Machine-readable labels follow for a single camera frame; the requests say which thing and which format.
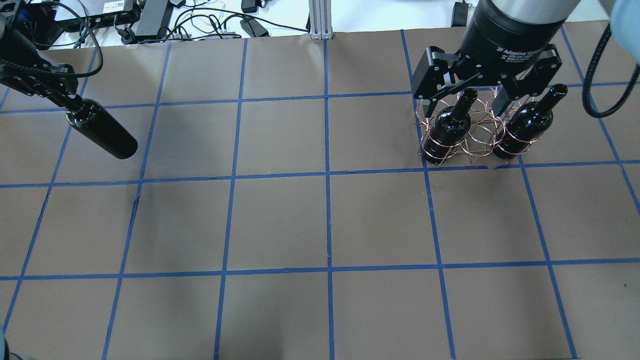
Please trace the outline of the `dark wine bottle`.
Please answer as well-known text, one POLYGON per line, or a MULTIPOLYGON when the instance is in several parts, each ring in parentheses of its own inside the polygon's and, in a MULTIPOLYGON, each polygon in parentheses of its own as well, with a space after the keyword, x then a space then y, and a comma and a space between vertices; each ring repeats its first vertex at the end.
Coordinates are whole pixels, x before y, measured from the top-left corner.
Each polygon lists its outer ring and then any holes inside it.
POLYGON ((138 141, 97 101, 84 98, 66 110, 69 125, 112 157, 125 160, 138 150, 138 141))

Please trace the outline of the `dark wine bottle front basket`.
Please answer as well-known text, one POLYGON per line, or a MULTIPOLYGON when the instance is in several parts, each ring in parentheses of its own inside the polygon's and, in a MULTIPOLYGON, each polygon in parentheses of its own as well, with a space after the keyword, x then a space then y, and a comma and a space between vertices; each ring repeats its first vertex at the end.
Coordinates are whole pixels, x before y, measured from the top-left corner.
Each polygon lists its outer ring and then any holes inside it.
POLYGON ((470 109, 477 98, 476 89, 464 89, 455 104, 444 108, 430 123, 422 145, 427 162, 439 165, 455 154, 471 128, 470 109))

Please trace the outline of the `dark wine bottle basket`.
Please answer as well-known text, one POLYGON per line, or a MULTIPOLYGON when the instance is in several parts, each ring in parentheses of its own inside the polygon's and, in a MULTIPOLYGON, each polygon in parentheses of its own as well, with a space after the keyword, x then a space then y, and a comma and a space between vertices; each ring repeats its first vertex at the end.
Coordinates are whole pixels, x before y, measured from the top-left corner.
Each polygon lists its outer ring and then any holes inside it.
POLYGON ((540 100, 519 107, 503 126, 500 139, 493 147, 494 155, 509 162, 525 153, 551 127, 553 108, 568 93, 565 84, 557 83, 540 100))
POLYGON ((464 89, 455 104, 444 108, 430 123, 422 145, 427 162, 439 165, 455 154, 471 128, 470 109, 477 98, 476 89, 464 89))

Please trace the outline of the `dark wine bottle rear basket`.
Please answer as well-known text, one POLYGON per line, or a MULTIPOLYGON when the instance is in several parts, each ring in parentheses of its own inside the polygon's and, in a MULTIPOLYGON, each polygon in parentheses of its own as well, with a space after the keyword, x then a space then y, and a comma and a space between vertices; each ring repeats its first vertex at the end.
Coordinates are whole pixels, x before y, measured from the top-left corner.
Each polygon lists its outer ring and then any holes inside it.
POLYGON ((540 100, 519 107, 503 126, 500 139, 493 147, 494 155, 509 162, 525 153, 551 127, 553 108, 568 93, 565 84, 557 83, 540 100))

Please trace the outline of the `black power brick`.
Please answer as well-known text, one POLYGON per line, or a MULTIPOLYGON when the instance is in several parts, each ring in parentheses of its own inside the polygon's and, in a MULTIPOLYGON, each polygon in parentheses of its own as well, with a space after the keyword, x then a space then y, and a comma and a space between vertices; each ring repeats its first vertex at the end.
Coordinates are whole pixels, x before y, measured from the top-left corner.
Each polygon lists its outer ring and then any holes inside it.
POLYGON ((166 33, 173 12, 170 0, 146 0, 141 16, 134 31, 137 43, 149 40, 160 40, 166 33))

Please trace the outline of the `black power adapter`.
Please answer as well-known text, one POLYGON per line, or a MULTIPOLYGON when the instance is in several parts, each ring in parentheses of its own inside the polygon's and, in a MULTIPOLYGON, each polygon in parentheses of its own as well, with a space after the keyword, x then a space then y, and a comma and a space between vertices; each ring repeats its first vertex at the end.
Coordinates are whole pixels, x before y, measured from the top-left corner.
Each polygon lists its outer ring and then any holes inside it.
POLYGON ((270 33, 268 30, 263 27, 256 19, 251 17, 243 17, 240 20, 240 27, 251 37, 251 38, 263 38, 270 37, 270 33))

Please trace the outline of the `aluminium frame post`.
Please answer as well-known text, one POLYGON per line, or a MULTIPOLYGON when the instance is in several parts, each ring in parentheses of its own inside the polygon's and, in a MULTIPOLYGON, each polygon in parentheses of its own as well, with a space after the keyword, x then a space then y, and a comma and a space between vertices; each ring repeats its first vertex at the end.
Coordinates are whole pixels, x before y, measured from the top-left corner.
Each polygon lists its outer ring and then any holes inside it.
POLYGON ((334 38, 331 0, 309 0, 309 35, 313 40, 334 38))

